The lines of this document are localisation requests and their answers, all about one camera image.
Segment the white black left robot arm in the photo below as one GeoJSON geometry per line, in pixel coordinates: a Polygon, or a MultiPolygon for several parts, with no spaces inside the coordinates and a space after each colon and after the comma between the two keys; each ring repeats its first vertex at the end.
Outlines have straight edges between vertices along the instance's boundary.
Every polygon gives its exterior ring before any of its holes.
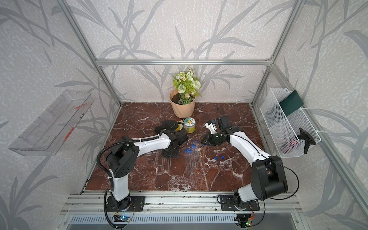
{"type": "Polygon", "coordinates": [[[106,157],[108,178],[112,181],[112,196],[118,202],[130,196],[128,175],[134,169],[138,157],[161,150],[165,158],[179,156],[180,148],[188,140],[185,131],[163,130],[161,133],[140,139],[122,138],[111,147],[106,157]]]}

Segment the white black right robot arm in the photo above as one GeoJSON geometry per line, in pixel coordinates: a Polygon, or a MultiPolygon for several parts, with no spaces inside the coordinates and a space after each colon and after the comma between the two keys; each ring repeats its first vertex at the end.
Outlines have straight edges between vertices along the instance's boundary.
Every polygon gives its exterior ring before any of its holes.
{"type": "Polygon", "coordinates": [[[237,126],[233,126],[227,117],[216,122],[208,121],[209,130],[201,141],[206,146],[220,146],[227,142],[236,148],[252,167],[250,184],[236,189],[234,199],[237,202],[265,200],[288,191],[285,168],[278,156],[271,156],[254,144],[237,126]]]}

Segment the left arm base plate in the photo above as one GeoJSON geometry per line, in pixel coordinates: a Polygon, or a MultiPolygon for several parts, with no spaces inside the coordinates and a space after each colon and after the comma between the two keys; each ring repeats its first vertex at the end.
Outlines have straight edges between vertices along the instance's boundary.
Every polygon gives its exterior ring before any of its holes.
{"type": "Polygon", "coordinates": [[[107,212],[142,212],[145,204],[145,198],[145,196],[128,196],[122,201],[116,201],[111,195],[107,198],[107,201],[104,204],[104,210],[107,212]]]}

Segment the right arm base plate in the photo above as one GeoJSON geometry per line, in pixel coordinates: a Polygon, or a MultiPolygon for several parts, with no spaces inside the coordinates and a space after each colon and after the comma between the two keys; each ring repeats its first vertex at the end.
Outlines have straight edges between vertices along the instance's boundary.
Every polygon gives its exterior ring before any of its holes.
{"type": "Polygon", "coordinates": [[[260,205],[258,200],[241,202],[236,205],[234,197],[231,195],[218,195],[217,202],[221,205],[222,211],[259,211],[260,205]]]}

